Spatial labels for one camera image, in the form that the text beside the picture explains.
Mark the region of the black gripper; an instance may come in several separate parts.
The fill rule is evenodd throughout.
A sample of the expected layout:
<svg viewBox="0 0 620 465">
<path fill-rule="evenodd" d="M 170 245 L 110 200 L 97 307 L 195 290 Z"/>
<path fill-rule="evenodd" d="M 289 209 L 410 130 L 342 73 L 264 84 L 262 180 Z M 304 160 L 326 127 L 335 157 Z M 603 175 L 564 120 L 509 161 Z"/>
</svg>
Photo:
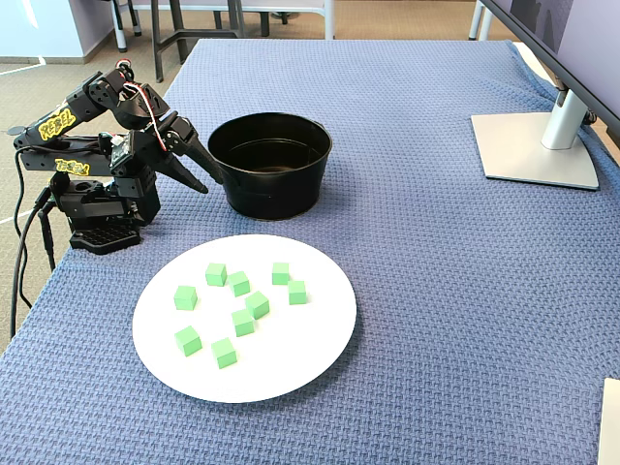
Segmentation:
<svg viewBox="0 0 620 465">
<path fill-rule="evenodd" d="M 213 156 L 202 145 L 198 133 L 187 118 L 170 113 L 157 121 L 156 147 L 161 156 L 161 173 L 179 183 L 199 192 L 207 193 L 202 184 L 175 156 L 187 155 L 203 168 L 217 183 L 222 185 L 224 178 Z"/>
</svg>

